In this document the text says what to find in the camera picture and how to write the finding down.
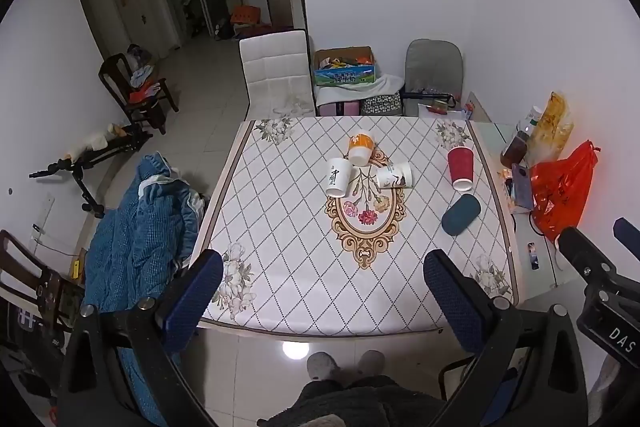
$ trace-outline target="gray slipper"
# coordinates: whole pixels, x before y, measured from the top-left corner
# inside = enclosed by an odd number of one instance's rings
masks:
[[[306,371],[311,380],[334,380],[340,368],[331,355],[318,351],[306,359]]]
[[[364,377],[376,377],[382,375],[385,370],[385,355],[379,351],[370,350],[360,357],[358,362],[358,375]]]

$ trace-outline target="diamond pattern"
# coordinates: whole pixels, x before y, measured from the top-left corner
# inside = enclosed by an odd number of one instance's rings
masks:
[[[247,328],[306,335],[368,335],[425,331],[446,323],[422,278],[422,261],[442,248],[472,276],[488,255],[510,279],[494,196],[479,157],[473,194],[481,214],[457,237],[440,225],[460,195],[450,183],[447,151],[435,118],[328,117],[292,120],[290,137],[274,144],[253,132],[212,227],[210,246],[244,248],[255,299],[231,320],[212,303],[204,317]],[[326,160],[347,152],[350,132],[370,130],[394,162],[412,165],[414,187],[404,192],[400,230],[362,270],[344,251],[325,213]]]

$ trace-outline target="blue blanket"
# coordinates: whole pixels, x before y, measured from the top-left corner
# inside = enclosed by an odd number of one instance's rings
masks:
[[[193,251],[202,200],[159,153],[145,156],[120,206],[101,220],[86,255],[84,302],[101,312],[127,310],[159,297]],[[142,414],[165,425],[131,349],[120,350]]]

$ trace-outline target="dark wooden chair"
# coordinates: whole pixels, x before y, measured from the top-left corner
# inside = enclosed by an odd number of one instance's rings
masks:
[[[128,77],[125,77],[118,65],[120,61],[122,61]],[[127,62],[127,57],[122,53],[107,58],[98,72],[101,83],[111,93],[111,96],[122,108],[132,124],[140,121],[148,121],[152,128],[158,129],[161,134],[165,134],[164,123],[166,116],[159,101],[166,99],[175,112],[179,111],[171,93],[166,87],[166,78],[159,78],[157,80],[158,84],[160,84],[160,91],[158,91],[157,94],[139,103],[129,103],[129,95],[136,91],[136,89],[129,84],[131,75],[132,71]]]

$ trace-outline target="electrical outlet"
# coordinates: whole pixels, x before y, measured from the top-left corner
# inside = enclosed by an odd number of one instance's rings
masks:
[[[38,219],[33,223],[31,227],[31,239],[29,241],[29,250],[31,252],[36,251],[36,247],[38,246],[37,241],[40,240],[40,236],[44,233],[44,225],[47,222],[47,217],[49,217],[51,207],[53,206],[53,202],[55,200],[56,198],[53,197],[53,194],[47,192],[47,197],[42,202],[42,207],[40,208]]]

